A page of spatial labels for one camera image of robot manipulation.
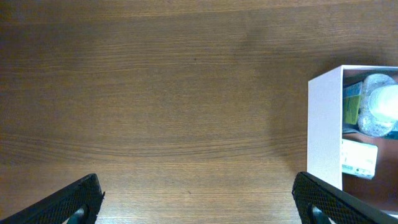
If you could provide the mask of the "blue mouthwash bottle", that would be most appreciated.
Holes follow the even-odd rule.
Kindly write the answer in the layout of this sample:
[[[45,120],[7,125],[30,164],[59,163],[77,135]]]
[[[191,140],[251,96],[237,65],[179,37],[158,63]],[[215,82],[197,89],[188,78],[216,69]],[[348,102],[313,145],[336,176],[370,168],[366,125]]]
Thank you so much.
[[[384,136],[384,139],[398,140],[398,123],[396,123],[393,129]]]

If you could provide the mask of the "green white soap box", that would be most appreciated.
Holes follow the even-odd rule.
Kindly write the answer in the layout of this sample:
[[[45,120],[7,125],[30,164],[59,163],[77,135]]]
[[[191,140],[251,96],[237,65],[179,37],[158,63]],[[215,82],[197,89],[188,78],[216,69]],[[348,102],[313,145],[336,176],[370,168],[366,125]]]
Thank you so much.
[[[378,147],[343,139],[341,142],[342,173],[362,179],[373,179],[376,172]]]

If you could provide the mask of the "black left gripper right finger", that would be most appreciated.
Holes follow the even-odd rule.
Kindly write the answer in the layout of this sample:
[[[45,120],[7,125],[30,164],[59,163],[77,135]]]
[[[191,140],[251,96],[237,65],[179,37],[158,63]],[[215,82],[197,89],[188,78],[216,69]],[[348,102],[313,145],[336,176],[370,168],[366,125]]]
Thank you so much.
[[[397,218],[308,172],[296,175],[292,196],[302,223],[397,224]]]

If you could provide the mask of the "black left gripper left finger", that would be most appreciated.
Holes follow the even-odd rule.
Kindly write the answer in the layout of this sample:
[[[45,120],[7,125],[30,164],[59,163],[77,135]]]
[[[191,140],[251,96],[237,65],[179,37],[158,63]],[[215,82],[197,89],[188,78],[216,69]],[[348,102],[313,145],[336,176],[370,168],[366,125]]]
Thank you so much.
[[[88,174],[1,223],[95,223],[104,193],[96,174]]]

